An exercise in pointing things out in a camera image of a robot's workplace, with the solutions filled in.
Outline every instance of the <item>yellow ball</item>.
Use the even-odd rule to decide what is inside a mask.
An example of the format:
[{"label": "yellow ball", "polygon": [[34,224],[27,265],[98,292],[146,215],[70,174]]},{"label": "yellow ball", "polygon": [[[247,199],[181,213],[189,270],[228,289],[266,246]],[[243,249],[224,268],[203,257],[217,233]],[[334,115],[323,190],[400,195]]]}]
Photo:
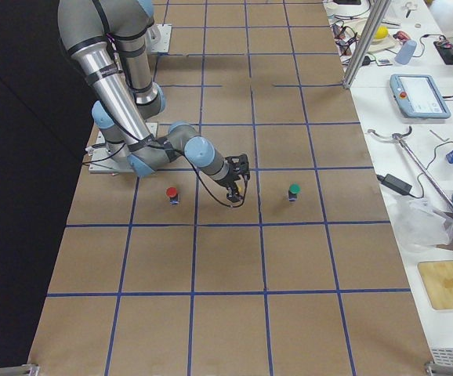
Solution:
[{"label": "yellow ball", "polygon": [[384,39],[389,34],[389,29],[385,26],[380,26],[375,34],[375,39]]}]

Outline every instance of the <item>green object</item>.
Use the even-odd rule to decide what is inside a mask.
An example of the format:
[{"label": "green object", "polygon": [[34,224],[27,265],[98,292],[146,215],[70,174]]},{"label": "green object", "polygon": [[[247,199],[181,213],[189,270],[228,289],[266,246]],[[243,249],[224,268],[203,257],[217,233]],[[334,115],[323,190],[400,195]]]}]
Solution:
[{"label": "green object", "polygon": [[289,192],[292,194],[298,194],[299,191],[302,190],[298,184],[292,184],[289,186]]}]

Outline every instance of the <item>clear plastic bag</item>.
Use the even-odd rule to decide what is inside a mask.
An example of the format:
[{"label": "clear plastic bag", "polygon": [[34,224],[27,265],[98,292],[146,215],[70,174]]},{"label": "clear plastic bag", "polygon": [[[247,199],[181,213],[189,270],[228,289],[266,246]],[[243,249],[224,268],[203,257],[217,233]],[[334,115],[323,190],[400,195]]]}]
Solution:
[{"label": "clear plastic bag", "polygon": [[393,224],[396,238],[403,245],[450,244],[453,219],[432,206],[425,198],[400,197],[398,215]]}]

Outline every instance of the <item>gray robot arm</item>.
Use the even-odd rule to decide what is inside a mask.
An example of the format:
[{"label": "gray robot arm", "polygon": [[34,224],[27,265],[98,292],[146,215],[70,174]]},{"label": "gray robot arm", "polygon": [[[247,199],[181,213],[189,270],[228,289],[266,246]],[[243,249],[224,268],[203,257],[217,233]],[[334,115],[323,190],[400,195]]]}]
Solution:
[{"label": "gray robot arm", "polygon": [[[223,157],[195,129],[174,123],[166,137],[155,139],[148,119],[165,108],[165,97],[152,81],[145,34],[154,24],[150,0],[60,0],[58,25],[67,54],[75,60],[100,101],[92,115],[114,159],[127,158],[139,177],[184,155],[227,191],[231,202],[243,197],[236,181],[249,180],[245,154]],[[107,50],[113,38],[122,72]]]}]

